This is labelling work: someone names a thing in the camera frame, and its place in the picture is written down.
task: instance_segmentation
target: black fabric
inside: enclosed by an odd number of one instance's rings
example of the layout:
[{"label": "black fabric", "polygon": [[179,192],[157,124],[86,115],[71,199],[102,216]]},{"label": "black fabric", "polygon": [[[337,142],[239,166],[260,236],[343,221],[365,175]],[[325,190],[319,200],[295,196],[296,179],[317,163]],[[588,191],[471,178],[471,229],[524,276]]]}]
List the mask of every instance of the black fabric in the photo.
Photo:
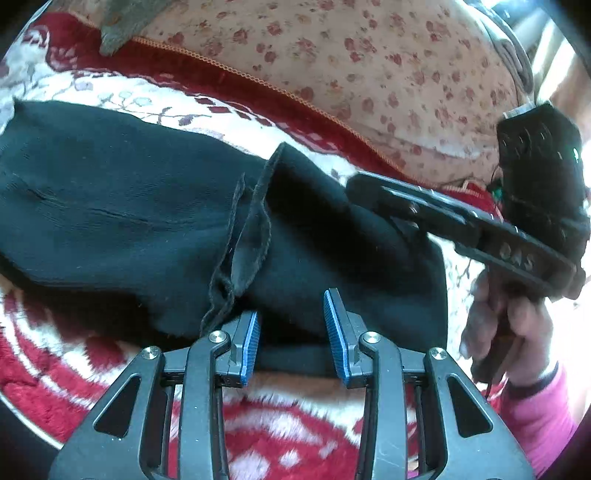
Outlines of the black fabric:
[{"label": "black fabric", "polygon": [[129,341],[173,348],[257,309],[263,367],[290,371],[298,348],[326,349],[322,294],[337,287],[399,346],[446,344],[439,248],[350,204],[287,144],[265,162],[123,113],[18,103],[0,137],[0,231],[1,273]]},{"label": "black fabric", "polygon": [[557,374],[558,362],[548,375],[544,376],[533,385],[528,385],[527,387],[518,387],[517,385],[512,384],[509,380],[505,387],[507,389],[507,395],[509,395],[509,397],[513,400],[524,400],[525,398],[533,397],[550,385]]},{"label": "black fabric", "polygon": [[47,480],[58,451],[0,400],[0,469],[3,478]]}]

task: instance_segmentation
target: floral fabric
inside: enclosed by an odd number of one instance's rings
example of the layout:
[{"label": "floral fabric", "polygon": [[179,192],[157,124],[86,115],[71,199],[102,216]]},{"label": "floral fabric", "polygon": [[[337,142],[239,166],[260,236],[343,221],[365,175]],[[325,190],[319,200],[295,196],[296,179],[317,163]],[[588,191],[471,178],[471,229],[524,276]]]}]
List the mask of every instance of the floral fabric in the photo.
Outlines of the floral fabric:
[{"label": "floral fabric", "polygon": [[[61,7],[99,25],[105,4]],[[518,105],[511,75],[460,0],[178,0],[142,35],[299,95],[422,181],[488,181],[496,123]]]}]

